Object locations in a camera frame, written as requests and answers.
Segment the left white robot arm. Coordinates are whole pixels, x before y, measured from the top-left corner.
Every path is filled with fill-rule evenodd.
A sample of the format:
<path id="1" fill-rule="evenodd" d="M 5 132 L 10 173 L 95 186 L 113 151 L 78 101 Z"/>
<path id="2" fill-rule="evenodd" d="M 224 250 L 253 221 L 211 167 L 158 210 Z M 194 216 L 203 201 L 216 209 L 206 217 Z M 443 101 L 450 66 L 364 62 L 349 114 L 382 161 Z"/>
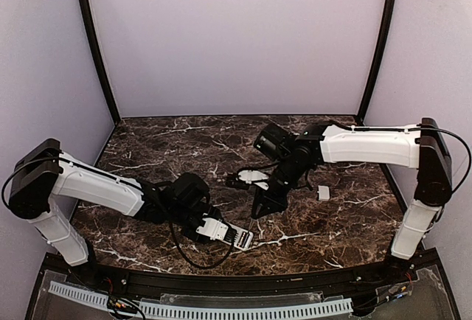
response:
<path id="1" fill-rule="evenodd" d="M 181 226 L 201 242 L 223 240 L 230 230 L 209 202 L 209 187 L 196 174 L 150 183 L 89 166 L 47 139 L 23 157 L 1 188 L 4 205 L 28 220 L 70 266 L 92 260 L 92 247 L 64 217 L 54 199 L 66 196 L 107 207 L 148 223 Z"/>

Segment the white battery cover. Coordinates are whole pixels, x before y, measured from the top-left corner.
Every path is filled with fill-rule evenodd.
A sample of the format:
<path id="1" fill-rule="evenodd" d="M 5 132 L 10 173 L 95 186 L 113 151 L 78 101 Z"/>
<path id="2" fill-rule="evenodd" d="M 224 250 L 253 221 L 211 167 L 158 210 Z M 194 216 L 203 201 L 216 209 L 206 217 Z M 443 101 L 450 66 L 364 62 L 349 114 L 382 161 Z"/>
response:
<path id="1" fill-rule="evenodd" d="M 318 186 L 317 190 L 318 201 L 329 201 L 330 200 L 330 188 L 328 186 Z"/>

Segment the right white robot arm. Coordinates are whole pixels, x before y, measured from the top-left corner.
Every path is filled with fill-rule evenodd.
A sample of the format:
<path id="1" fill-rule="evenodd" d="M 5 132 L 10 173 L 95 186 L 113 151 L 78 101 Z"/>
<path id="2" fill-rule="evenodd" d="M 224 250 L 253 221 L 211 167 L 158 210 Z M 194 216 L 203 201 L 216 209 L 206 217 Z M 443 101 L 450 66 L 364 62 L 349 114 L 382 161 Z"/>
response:
<path id="1" fill-rule="evenodd" d="M 417 187 L 390 253 L 410 259 L 433 219 L 458 190 L 453 183 L 451 155 L 443 138 L 448 131 L 431 118 L 403 127 L 312 124 L 298 135 L 271 123 L 254 147 L 275 162 L 275 169 L 254 195 L 251 217 L 256 220 L 288 207 L 288 193 L 309 170 L 322 164 L 368 162 L 417 170 Z"/>

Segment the white remote control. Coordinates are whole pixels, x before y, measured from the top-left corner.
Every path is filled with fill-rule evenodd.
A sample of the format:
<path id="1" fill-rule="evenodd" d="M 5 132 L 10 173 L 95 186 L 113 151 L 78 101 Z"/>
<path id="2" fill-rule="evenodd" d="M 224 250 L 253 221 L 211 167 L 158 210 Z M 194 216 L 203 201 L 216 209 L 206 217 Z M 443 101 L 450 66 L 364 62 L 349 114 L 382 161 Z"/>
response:
<path id="1" fill-rule="evenodd" d="M 228 245 L 234 242 L 234 247 L 236 249 L 247 251 L 251 246 L 253 238 L 253 232 L 240 228 L 236 225 L 229 224 L 229 228 L 223 238 L 223 242 Z"/>

